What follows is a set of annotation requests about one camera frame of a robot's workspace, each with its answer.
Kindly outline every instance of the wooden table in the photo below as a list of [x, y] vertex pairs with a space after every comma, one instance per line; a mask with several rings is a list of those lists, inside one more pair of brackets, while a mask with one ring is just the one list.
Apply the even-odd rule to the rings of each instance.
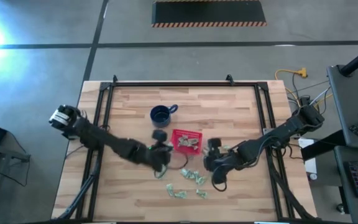
[[[79, 109], [86, 111], [93, 120], [100, 82], [85, 82]], [[277, 125], [290, 117], [290, 108], [282, 81], [268, 81], [273, 112]], [[256, 107], [254, 89], [251, 87], [115, 87], [110, 110], [110, 133], [134, 138], [147, 145], [154, 127], [150, 110], [156, 105], [179, 105], [172, 122], [164, 130], [168, 139], [172, 129], [186, 129], [203, 133], [203, 145], [209, 138], [220, 137], [223, 145], [233, 146], [245, 139], [262, 135]], [[79, 142], [71, 142], [68, 152]], [[290, 188], [300, 203], [316, 215], [305, 167], [299, 159], [284, 156]], [[294, 147], [294, 156], [300, 156]], [[86, 149], [70, 155], [64, 164], [52, 217], [57, 217], [78, 193], [83, 176]], [[174, 154], [172, 163], [184, 162], [181, 154]], [[203, 167], [201, 156], [194, 157], [186, 167], [210, 175]], [[251, 169], [232, 171], [227, 176], [227, 190], [213, 189], [210, 179], [201, 187], [194, 180], [183, 178], [178, 170], [169, 170], [158, 180], [151, 169], [137, 166], [119, 158], [106, 147], [99, 180], [95, 206], [95, 221], [275, 221], [272, 189], [265, 153], [259, 164]], [[173, 184], [175, 191], [186, 190], [187, 199], [171, 198], [166, 190]], [[196, 195], [196, 189], [205, 190], [208, 199]], [[283, 211], [286, 211], [283, 194], [280, 194]]]

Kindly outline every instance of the black metal frame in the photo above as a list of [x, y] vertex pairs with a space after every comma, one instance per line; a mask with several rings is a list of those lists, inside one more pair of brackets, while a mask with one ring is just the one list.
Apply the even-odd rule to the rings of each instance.
[[[98, 121], [100, 119], [100, 112], [101, 112], [104, 92], [106, 90], [108, 90], [108, 98], [107, 98], [107, 103], [106, 103], [106, 111], [105, 111], [104, 119], [103, 119], [103, 126], [108, 125], [109, 111], [110, 111], [111, 104], [112, 104], [112, 94], [113, 94], [114, 87], [116, 87], [116, 86], [117, 87], [130, 87], [130, 86], [156, 86], [156, 87], [157, 86], [248, 86], [248, 87], [252, 87], [252, 88], [254, 88], [254, 91], [255, 91], [255, 98], [256, 98], [256, 102], [257, 102], [257, 108], [258, 108], [259, 120], [260, 120], [260, 128], [261, 128], [262, 133], [263, 133], [263, 129], [266, 128], [267, 126], [266, 126], [266, 122], [265, 122], [265, 115], [264, 115], [264, 110], [263, 110], [263, 106], [262, 106], [262, 99], [260, 97], [260, 91], [263, 91], [263, 93], [265, 95], [265, 100], [267, 103], [267, 113], [269, 116], [270, 126], [272, 128], [276, 127], [275, 118], [274, 118], [274, 114], [273, 114], [273, 107], [272, 107], [272, 102], [270, 101], [269, 88], [268, 88], [267, 82], [235, 82], [230, 75], [228, 75], [226, 77], [226, 81], [221, 81], [221, 82], [208, 82], [208, 81], [205, 81], [205, 82], [118, 82], [117, 77], [114, 76], [114, 79], [112, 82], [102, 82], [100, 84], [98, 101], [96, 104], [96, 110], [95, 110], [93, 124], [98, 125]], [[86, 218], [82, 217], [83, 207], [84, 207], [83, 196], [85, 196], [85, 193], [86, 193], [86, 191], [85, 191], [85, 192], [82, 192], [80, 201], [79, 201], [78, 205], [76, 206], [75, 219], [70, 220], [71, 222], [75, 222], [75, 220], [78, 220], [81, 222], [83, 222], [84, 220], [87, 222], [93, 221], [94, 207], [95, 207], [96, 196], [97, 196], [97, 192], [98, 192], [99, 173], [101, 170], [101, 161], [103, 158], [103, 149], [104, 148], [101, 147], [100, 149], [89, 149], [88, 150], [88, 154], [87, 154], [86, 161], [85, 161], [85, 168], [84, 168], [83, 181], [82, 181], [81, 188], [87, 184], [87, 180], [90, 177], [92, 157], [94, 156], [95, 152], [98, 152], [96, 162], [95, 162], [96, 165], [94, 167], [94, 169], [96, 170], [96, 172], [94, 172], [96, 174], [96, 176], [94, 177], [94, 179], [92, 181], [93, 187], [92, 187], [91, 197], [90, 197], [90, 201], [89, 201], [88, 214], [87, 214]], [[284, 161], [283, 161], [281, 150], [277, 150], [276, 153], [277, 153], [277, 162], [278, 162], [278, 166], [279, 166], [279, 170], [280, 170], [280, 175], [281, 175], [283, 181], [288, 185], [287, 174], [285, 172], [285, 166], [284, 166]], [[267, 164], [270, 169], [271, 166], [273, 166], [272, 165], [273, 157], [272, 157], [272, 149], [271, 148], [266, 150], [266, 155], [267, 155], [267, 160], [268, 160]], [[275, 204], [275, 209], [276, 209], [277, 220], [279, 221], [284, 217], [283, 217], [282, 208], [281, 208], [281, 204], [280, 204], [278, 187], [277, 187], [276, 181], [274, 181], [272, 177], [270, 177], [270, 181], [272, 183], [272, 192], [273, 192], [273, 199], [274, 199], [274, 204]], [[288, 210], [288, 217], [294, 218], [295, 216], [294, 216], [293, 207], [286, 197], [285, 197], [285, 200], [286, 200], [286, 206], [287, 206], [287, 210]]]

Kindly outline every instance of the red basket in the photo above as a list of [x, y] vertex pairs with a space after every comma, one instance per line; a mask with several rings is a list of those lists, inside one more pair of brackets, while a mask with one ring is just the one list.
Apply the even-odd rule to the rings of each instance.
[[[188, 138], [198, 139], [197, 150], [194, 150], [193, 147], [178, 146], [179, 138], [181, 138], [183, 135], [188, 136]], [[203, 140], [203, 134], [201, 134], [201, 133], [197, 133], [194, 131], [179, 130], [179, 129], [174, 129], [172, 131], [171, 142], [173, 144], [174, 150], [176, 150], [178, 152], [183, 152], [186, 154], [200, 154], [201, 150], [202, 150], [202, 148], [201, 148], [202, 140]]]

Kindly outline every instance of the black cable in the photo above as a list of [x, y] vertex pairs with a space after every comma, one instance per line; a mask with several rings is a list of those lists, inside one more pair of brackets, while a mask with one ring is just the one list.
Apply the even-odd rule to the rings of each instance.
[[100, 125], [99, 128], [103, 128], [105, 131], [110, 131], [110, 125], [106, 124], [106, 125]]
[[[285, 147], [282, 148], [282, 149], [284, 149], [284, 153], [282, 154], [282, 156], [284, 156], [285, 153], [287, 153], [287, 149], [286, 149]], [[277, 155], [275, 155], [275, 154], [273, 153], [273, 151], [274, 151], [274, 150], [272, 150], [272, 156], [273, 156], [274, 158], [277, 158]]]
[[328, 92], [328, 90], [324, 93], [324, 110], [323, 110], [323, 112], [321, 112], [321, 115], [323, 115], [327, 110], [327, 92]]
[[292, 75], [292, 85], [293, 85], [293, 88], [295, 89], [296, 97], [298, 97], [298, 100], [300, 100], [298, 90], [296, 89], [296, 86], [295, 86], [295, 73]]
[[14, 166], [16, 166], [16, 165], [18, 165], [18, 164], [22, 164], [22, 163], [23, 163], [23, 161], [15, 162], [15, 163], [13, 163], [12, 165], [10, 165], [9, 167], [14, 167]]
[[[260, 155], [261, 155], [261, 153], [262, 153], [262, 149], [265, 148], [265, 147], [267, 147], [267, 146], [265, 146], [265, 143], [266, 143], [268, 140], [271, 140], [272, 138], [277, 138], [277, 139], [279, 139], [279, 138], [276, 137], [276, 136], [269, 136], [267, 139], [265, 139], [265, 140], [261, 143], [261, 145], [260, 145], [260, 147], [259, 147], [259, 150], [258, 150], [258, 156], [257, 156], [256, 159], [254, 159], [254, 160], [252, 160], [252, 161], [250, 161], [250, 162], [247, 162], [247, 163], [245, 163], [244, 165], [236, 166], [235, 168], [236, 168], [236, 169], [244, 169], [244, 168], [251, 168], [251, 167], [256, 166], [256, 165], [258, 164], [258, 162], [259, 162], [259, 158], [260, 158]], [[236, 144], [236, 145], [235, 145], [234, 147], [232, 147], [231, 149], [236, 148], [237, 146], [239, 146], [239, 145], [242, 144], [243, 142], [246, 142], [246, 141], [242, 141], [242, 142], [240, 142], [239, 144]], [[219, 192], [223, 192], [223, 191], [225, 191], [225, 190], [227, 189], [227, 182], [226, 182], [226, 181], [224, 182], [224, 188], [223, 188], [223, 189], [219, 189], [219, 188], [216, 187], [216, 185], [215, 185], [215, 183], [214, 183], [214, 176], [215, 176], [216, 171], [217, 171], [220, 167], [224, 167], [224, 166], [233, 166], [233, 165], [230, 165], [230, 164], [221, 164], [220, 166], [218, 166], [217, 168], [215, 168], [215, 170], [212, 172], [212, 176], [211, 176], [212, 186], [213, 186], [217, 191], [219, 191]]]
[[10, 176], [8, 176], [8, 175], [6, 175], [6, 174], [3, 174], [3, 173], [1, 173], [1, 172], [0, 172], [0, 175], [6, 177], [6, 178], [8, 178], [8, 179], [13, 180], [14, 182], [16, 182], [17, 184], [19, 184], [19, 185], [22, 186], [22, 187], [25, 187], [25, 186], [27, 185], [27, 179], [29, 178], [30, 158], [29, 158], [28, 163], [29, 163], [29, 165], [27, 166], [27, 172], [26, 172], [26, 175], [25, 175], [25, 183], [24, 183], [24, 184], [20, 183], [20, 182], [19, 182], [18, 180], [16, 180], [15, 178], [10, 177]]
[[321, 82], [321, 83], [317, 83], [317, 84], [314, 84], [314, 85], [311, 85], [311, 86], [308, 86], [308, 87], [305, 87], [305, 88], [302, 88], [302, 89], [299, 89], [299, 90], [298, 90], [298, 93], [299, 93], [300, 91], [302, 91], [302, 90], [306, 90], [306, 89], [309, 89], [309, 88], [312, 88], [312, 87], [321, 85], [321, 84], [326, 83], [326, 82], [329, 82], [329, 80], [324, 81], [324, 82]]
[[291, 159], [301, 159], [303, 161], [302, 157], [293, 157], [292, 156], [292, 147], [291, 147], [291, 145], [294, 145], [294, 144], [287, 144], [287, 146], [290, 148], [290, 158]]
[[185, 156], [186, 162], [185, 162], [182, 166], [180, 166], [180, 167], [170, 167], [170, 166], [167, 166], [167, 169], [170, 169], [170, 170], [180, 170], [180, 169], [183, 169], [183, 168], [187, 165], [187, 163], [189, 163], [189, 157], [187, 156], [187, 154], [184, 153], [184, 152], [179, 152], [179, 153]]
[[301, 107], [299, 107], [298, 109], [296, 109], [294, 112], [292, 112], [292, 116], [294, 115], [298, 115], [299, 113], [301, 113], [301, 109], [306, 107], [307, 105], [303, 105]]
[[215, 168], [215, 170], [212, 172], [212, 176], [211, 176], [211, 183], [212, 183], [212, 187], [215, 188], [215, 190], [217, 190], [218, 192], [224, 192], [227, 189], [227, 181], [224, 182], [224, 188], [223, 189], [219, 189], [216, 187], [215, 183], [214, 183], [214, 176], [216, 171], [218, 171], [219, 168], [224, 167], [224, 166], [233, 166], [230, 164], [221, 164], [220, 166], [218, 166], [217, 168]]
[[300, 146], [300, 145], [292, 144], [292, 143], [288, 143], [288, 144], [291, 145], [291, 146], [296, 146], [296, 147], [299, 147], [300, 149], [303, 149], [302, 146]]
[[180, 169], [183, 169], [187, 165], [187, 163], [189, 163], [189, 157], [184, 152], [179, 152], [179, 153], [183, 154], [185, 156], [185, 158], [186, 158], [186, 162], [182, 166], [180, 166], [180, 167], [169, 167], [169, 166], [167, 166], [167, 168], [165, 170], [163, 170], [160, 173], [160, 175], [157, 175], [157, 171], [154, 171], [154, 177], [157, 178], [157, 179], [160, 179], [161, 177], [163, 177], [165, 175], [167, 170], [180, 170]]
[[72, 150], [71, 152], [69, 152], [69, 153], [66, 155], [66, 159], [67, 159], [67, 157], [68, 157], [69, 155], [71, 155], [71, 154], [73, 154], [74, 152], [78, 151], [78, 150], [81, 149], [82, 147], [84, 147], [84, 145], [81, 145], [80, 147], [78, 147], [78, 148]]
[[7, 132], [9, 132], [9, 134], [11, 134], [11, 136], [13, 136], [13, 138], [15, 139], [17, 145], [24, 151], [24, 153], [26, 153], [26, 154], [28, 155], [27, 151], [26, 151], [26, 150], [23, 148], [23, 146], [19, 143], [19, 141], [17, 140], [17, 138], [15, 137], [15, 135], [12, 134], [10, 131], [7, 131]]

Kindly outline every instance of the cable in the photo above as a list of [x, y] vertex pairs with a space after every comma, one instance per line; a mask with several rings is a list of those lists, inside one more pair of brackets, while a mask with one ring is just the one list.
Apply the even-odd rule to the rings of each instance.
[[19, 143], [19, 141], [17, 140], [17, 138], [15, 137], [15, 135], [12, 134], [10, 131], [7, 131], [7, 132], [9, 132], [9, 134], [11, 134], [11, 136], [15, 139], [17, 145], [23, 150], [23, 152], [28, 155], [27, 151], [26, 151], [26, 150], [23, 148], [23, 146]]
[[302, 90], [307, 90], [309, 88], [312, 88], [312, 87], [315, 87], [315, 86], [318, 86], [318, 85], [321, 85], [321, 84], [324, 84], [324, 83], [327, 83], [327, 82], [329, 82], [329, 80], [321, 82], [321, 83], [317, 83], [317, 84], [314, 84], [314, 85], [311, 85], [311, 86], [308, 86], [308, 87], [305, 87], [305, 88], [302, 88], [302, 89], [299, 89], [298, 92], [300, 92]]
[[262, 152], [262, 149], [267, 147], [265, 146], [265, 143], [268, 141], [268, 140], [271, 140], [272, 138], [277, 138], [279, 139], [279, 137], [276, 137], [276, 136], [269, 136], [267, 139], [265, 139], [260, 147], [259, 147], [259, 150], [258, 150], [258, 156], [256, 157], [256, 159], [250, 161], [250, 162], [247, 162], [245, 163], [244, 165], [241, 165], [241, 166], [234, 166], [234, 165], [231, 165], [231, 164], [221, 164], [220, 166], [218, 166], [217, 168], [215, 168], [215, 170], [212, 172], [212, 176], [211, 176], [211, 183], [212, 183], [212, 186], [219, 192], [223, 192], [227, 189], [227, 182], [225, 181], [224, 182], [224, 188], [223, 189], [219, 189], [216, 187], [215, 183], [214, 183], [214, 176], [215, 176], [215, 173], [216, 171], [220, 168], [220, 167], [224, 167], [224, 166], [233, 166], [233, 168], [236, 168], [236, 169], [244, 169], [244, 168], [251, 168], [251, 167], [254, 167], [258, 164], [259, 162], [259, 158], [260, 158], [260, 155], [261, 155], [261, 152]]
[[184, 152], [179, 152], [179, 153], [181, 153], [182, 155], [185, 156], [186, 162], [185, 162], [182, 166], [180, 166], [180, 167], [169, 167], [169, 166], [168, 166], [167, 169], [180, 170], [180, 169], [183, 169], [183, 168], [187, 165], [187, 163], [189, 163], [189, 157], [187, 156], [187, 154], [184, 153]]
[[287, 97], [287, 99], [290, 100], [293, 103], [296, 103], [296, 100], [294, 100], [293, 98]]
[[323, 110], [323, 112], [321, 112], [321, 115], [323, 115], [325, 112], [326, 112], [326, 110], [327, 110], [327, 92], [328, 92], [328, 90], [326, 91], [326, 93], [324, 94], [324, 110]]
[[19, 185], [22, 186], [22, 187], [25, 187], [25, 186], [27, 185], [27, 179], [28, 179], [28, 177], [29, 177], [29, 170], [30, 170], [30, 158], [29, 158], [29, 165], [27, 166], [27, 173], [26, 173], [26, 175], [25, 175], [25, 183], [24, 183], [24, 184], [20, 183], [20, 182], [19, 182], [18, 180], [16, 180], [15, 178], [10, 177], [10, 176], [8, 176], [8, 175], [6, 175], [6, 174], [3, 174], [3, 173], [1, 173], [1, 172], [0, 172], [0, 175], [6, 177], [6, 178], [8, 178], [8, 179], [13, 180], [14, 182], [16, 182], [17, 184], [19, 184]]
[[328, 96], [325, 96], [324, 99], [321, 99], [319, 101], [317, 101], [317, 103], [314, 106], [318, 106], [320, 103], [322, 103], [324, 100], [327, 100], [328, 98], [332, 97], [333, 94], [329, 94]]
[[300, 145], [292, 144], [292, 143], [288, 143], [288, 144], [291, 145], [291, 146], [297, 146], [297, 147], [299, 147], [300, 149], [303, 149], [302, 146], [300, 146]]
[[291, 159], [301, 159], [302, 161], [303, 161], [303, 158], [302, 157], [293, 157], [292, 156], [292, 147], [291, 147], [291, 145], [295, 145], [295, 144], [287, 144], [287, 146], [290, 148], [290, 158]]
[[292, 75], [292, 85], [293, 85], [293, 88], [295, 89], [296, 97], [298, 97], [298, 101], [299, 101], [299, 99], [300, 99], [299, 93], [295, 86], [295, 73]]
[[290, 103], [294, 103], [294, 104], [296, 104], [296, 107], [298, 107], [298, 103], [296, 103], [296, 101], [295, 101], [295, 100], [290, 100], [290, 101], [288, 101], [288, 102], [290, 102]]
[[71, 154], [73, 154], [74, 152], [78, 151], [78, 150], [81, 149], [82, 147], [84, 147], [84, 145], [81, 145], [80, 147], [78, 147], [78, 148], [72, 150], [71, 152], [69, 152], [69, 153], [66, 155], [66, 159], [67, 159], [67, 157], [68, 157], [69, 155], [71, 155]]
[[[290, 73], [293, 73], [294, 75], [295, 75], [296, 73], [298, 73], [298, 71], [287, 70], [287, 69], [279, 69], [279, 70], [277, 70], [277, 71], [274, 73], [274, 78], [275, 78], [276, 80], [278, 80], [278, 77], [277, 77], [277, 73], [278, 73], [278, 72], [290, 72]], [[290, 90], [290, 89], [287, 88], [287, 87], [285, 87], [285, 90], [288, 91], [288, 92], [294, 97], [295, 101], [298, 103], [298, 106], [301, 106], [300, 103], [299, 103], [299, 101], [298, 101], [298, 98], [295, 96], [295, 94], [293, 94], [292, 90]]]
[[103, 128], [105, 131], [110, 131], [110, 125], [106, 124], [106, 125], [100, 125], [99, 128]]
[[326, 90], [324, 90], [323, 92], [321, 92], [312, 102], [310, 102], [309, 106], [312, 105], [321, 95], [324, 94], [324, 98], [326, 96], [325, 93], [327, 93], [327, 91], [330, 89], [330, 87], [328, 87]]
[[212, 172], [212, 176], [211, 176], [212, 187], [214, 187], [215, 190], [217, 190], [218, 192], [224, 192], [224, 191], [227, 189], [227, 181], [224, 182], [224, 188], [223, 188], [223, 189], [217, 188], [216, 185], [215, 185], [215, 183], [214, 183], [214, 176], [215, 176], [216, 171], [217, 171], [219, 168], [224, 167], [224, 166], [233, 166], [233, 165], [230, 165], [230, 164], [221, 164], [220, 166], [218, 166], [217, 168], [215, 168], [215, 170]]
[[167, 172], [167, 170], [180, 170], [180, 169], [183, 169], [183, 168], [187, 165], [187, 163], [189, 163], [189, 157], [188, 157], [187, 154], [184, 153], [184, 152], [179, 152], [179, 153], [183, 154], [183, 155], [185, 156], [185, 158], [186, 158], [186, 162], [185, 162], [182, 166], [180, 166], [180, 167], [169, 167], [169, 166], [167, 166], [167, 167], [165, 168], [165, 170], [163, 170], [163, 171], [160, 173], [160, 175], [157, 175], [157, 171], [154, 171], [154, 177], [157, 178], [157, 179], [161, 179], [161, 178], [165, 175], [165, 173]]
[[[283, 152], [283, 154], [282, 154], [282, 156], [284, 156], [285, 153], [287, 153], [287, 149], [286, 149], [285, 147], [282, 148], [282, 149], [284, 149], [284, 152]], [[274, 158], [277, 158], [277, 155], [275, 155], [275, 154], [273, 153], [273, 151], [274, 151], [274, 150], [272, 150], [272, 156], [273, 156]]]

